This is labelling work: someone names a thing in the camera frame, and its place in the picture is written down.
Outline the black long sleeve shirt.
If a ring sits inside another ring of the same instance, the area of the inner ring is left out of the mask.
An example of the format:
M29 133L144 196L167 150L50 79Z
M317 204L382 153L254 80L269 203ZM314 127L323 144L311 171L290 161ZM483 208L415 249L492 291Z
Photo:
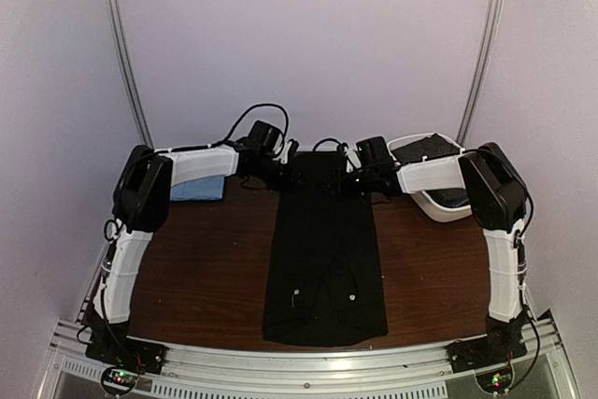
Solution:
M343 157L303 152L282 192L264 299L263 339L335 348L389 332L368 193L343 193Z

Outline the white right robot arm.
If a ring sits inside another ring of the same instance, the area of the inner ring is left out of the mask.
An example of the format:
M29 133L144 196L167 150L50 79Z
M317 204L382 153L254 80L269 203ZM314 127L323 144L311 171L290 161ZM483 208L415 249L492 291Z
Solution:
M458 153L400 163L369 141L341 155L341 167L323 185L339 194L401 193L464 189L482 228L489 254L489 317L510 322L523 311L527 263L523 239L533 216L525 182L494 142Z

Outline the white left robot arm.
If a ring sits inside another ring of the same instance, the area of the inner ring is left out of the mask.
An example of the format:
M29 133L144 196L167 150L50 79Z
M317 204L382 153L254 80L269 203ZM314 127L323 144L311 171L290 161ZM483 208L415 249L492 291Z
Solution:
M230 176L259 178L273 188L282 187L290 182L290 162L298 148L294 139L284 144L280 154L259 152L239 142L161 150L135 146L113 192L115 232L93 298L96 314L109 325L129 320L143 255L168 217L174 187Z

